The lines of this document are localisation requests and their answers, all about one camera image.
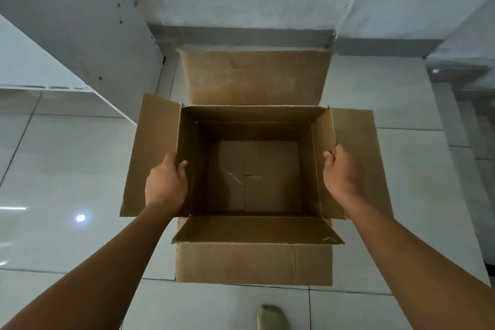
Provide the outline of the person's right hand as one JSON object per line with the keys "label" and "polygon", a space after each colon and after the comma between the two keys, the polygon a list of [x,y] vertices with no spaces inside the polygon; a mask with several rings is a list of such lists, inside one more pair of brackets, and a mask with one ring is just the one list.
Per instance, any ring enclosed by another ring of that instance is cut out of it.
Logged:
{"label": "person's right hand", "polygon": [[331,196],[347,212],[366,201],[364,179],[359,162],[342,144],[336,145],[336,173],[324,176],[324,184]]}

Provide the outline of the person's right forearm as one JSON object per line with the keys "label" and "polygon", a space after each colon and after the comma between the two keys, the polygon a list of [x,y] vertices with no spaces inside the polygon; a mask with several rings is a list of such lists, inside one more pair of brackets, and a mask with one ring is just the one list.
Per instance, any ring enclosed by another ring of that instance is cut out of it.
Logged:
{"label": "person's right forearm", "polygon": [[334,194],[414,330],[495,330],[495,290],[370,203]]}

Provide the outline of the person's left hand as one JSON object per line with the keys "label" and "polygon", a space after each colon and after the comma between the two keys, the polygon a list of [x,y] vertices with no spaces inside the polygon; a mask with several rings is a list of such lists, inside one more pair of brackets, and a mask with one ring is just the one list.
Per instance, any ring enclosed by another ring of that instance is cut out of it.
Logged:
{"label": "person's left hand", "polygon": [[161,219],[172,219],[182,207],[188,192],[188,180],[177,177],[176,154],[168,152],[146,179],[146,211]]}

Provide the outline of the person's left forearm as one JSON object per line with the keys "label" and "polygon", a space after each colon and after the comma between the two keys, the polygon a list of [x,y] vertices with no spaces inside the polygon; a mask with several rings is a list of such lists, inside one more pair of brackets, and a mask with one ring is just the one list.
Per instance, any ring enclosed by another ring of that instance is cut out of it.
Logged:
{"label": "person's left forearm", "polygon": [[0,330],[119,330],[174,214],[166,204],[148,205]]}

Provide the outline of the brown cardboard box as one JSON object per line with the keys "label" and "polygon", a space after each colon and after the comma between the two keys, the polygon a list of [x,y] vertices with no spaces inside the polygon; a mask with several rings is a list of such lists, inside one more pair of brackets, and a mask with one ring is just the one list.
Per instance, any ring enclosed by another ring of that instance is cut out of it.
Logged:
{"label": "brown cardboard box", "polygon": [[371,110],[320,106],[331,51],[182,51],[191,105],[144,94],[120,209],[145,208],[166,153],[188,161],[176,217],[182,283],[331,286],[331,220],[347,214],[325,188],[324,152],[343,145],[364,189],[393,215]]}

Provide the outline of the person's grey shoe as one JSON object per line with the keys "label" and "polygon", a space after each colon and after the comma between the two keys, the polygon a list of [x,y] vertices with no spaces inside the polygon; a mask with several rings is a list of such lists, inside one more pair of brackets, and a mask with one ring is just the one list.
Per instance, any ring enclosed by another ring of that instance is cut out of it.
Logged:
{"label": "person's grey shoe", "polygon": [[257,330],[290,330],[290,324],[281,308],[263,304],[257,310]]}

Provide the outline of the white cabinet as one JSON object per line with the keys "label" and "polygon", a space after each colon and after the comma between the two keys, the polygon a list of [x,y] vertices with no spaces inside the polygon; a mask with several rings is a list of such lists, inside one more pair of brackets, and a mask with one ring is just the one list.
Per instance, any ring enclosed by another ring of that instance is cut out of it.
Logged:
{"label": "white cabinet", "polygon": [[137,124],[163,55],[135,0],[0,0],[0,14]]}

